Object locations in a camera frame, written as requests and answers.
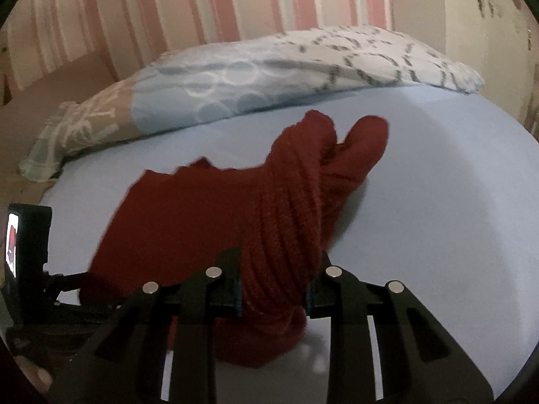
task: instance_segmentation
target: patterned fabric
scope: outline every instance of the patterned fabric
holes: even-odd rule
[[[118,79],[161,53],[311,27],[391,28],[390,0],[19,0],[5,29],[10,88],[98,51]]]
[[[62,104],[20,170],[42,181],[65,156],[87,147],[312,95],[414,83],[475,93],[483,80],[422,42],[372,26],[310,29],[170,52],[80,105]]]

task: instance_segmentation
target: black device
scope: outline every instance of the black device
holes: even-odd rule
[[[50,208],[17,205],[9,212],[14,217],[8,223],[8,275],[2,293],[17,319],[6,339],[12,355],[24,355],[52,373],[49,403],[163,402],[172,317],[178,318],[174,351],[179,356],[172,362],[169,402],[217,402],[212,323],[216,317],[242,313],[239,249],[223,252],[215,267],[182,284],[159,287],[148,282],[121,305],[65,305],[56,301],[60,291],[79,288],[88,276],[43,272]],[[377,402],[493,402],[478,368],[403,283],[380,287],[361,282],[332,266],[324,254],[304,307],[311,318],[331,317],[328,403],[376,400],[369,315],[374,318],[384,389],[384,399]]]

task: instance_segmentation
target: silver screw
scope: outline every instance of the silver screw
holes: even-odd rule
[[[223,274],[220,267],[208,267],[206,269],[206,276],[208,278],[218,278]]]
[[[391,281],[387,288],[391,290],[393,293],[402,293],[404,291],[404,284],[400,281]]]
[[[325,270],[325,274],[332,278],[337,278],[342,275],[342,269],[337,266],[330,266]]]
[[[157,290],[159,290],[159,284],[153,281],[147,282],[142,286],[142,291],[147,295],[152,295]]]

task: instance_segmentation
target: red garment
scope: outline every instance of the red garment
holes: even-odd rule
[[[101,241],[81,302],[117,302],[150,280],[180,283],[241,244],[244,314],[217,321],[216,357],[251,367],[273,360],[303,336],[302,295],[387,136],[387,122],[368,116],[338,144],[332,120],[310,111],[260,167],[219,170],[202,159],[173,175],[146,171]]]

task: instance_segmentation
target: white surface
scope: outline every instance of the white surface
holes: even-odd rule
[[[342,214],[332,262],[360,280],[405,283],[498,395],[539,340],[539,145],[481,96],[438,88],[368,89],[317,108],[340,137],[366,114],[390,123],[384,157]],[[200,125],[66,165],[42,201],[53,208],[47,268],[86,270],[145,168],[172,172],[200,156],[257,165],[307,109]],[[309,321],[304,342],[263,369],[219,364],[219,402],[325,402],[328,323]]]

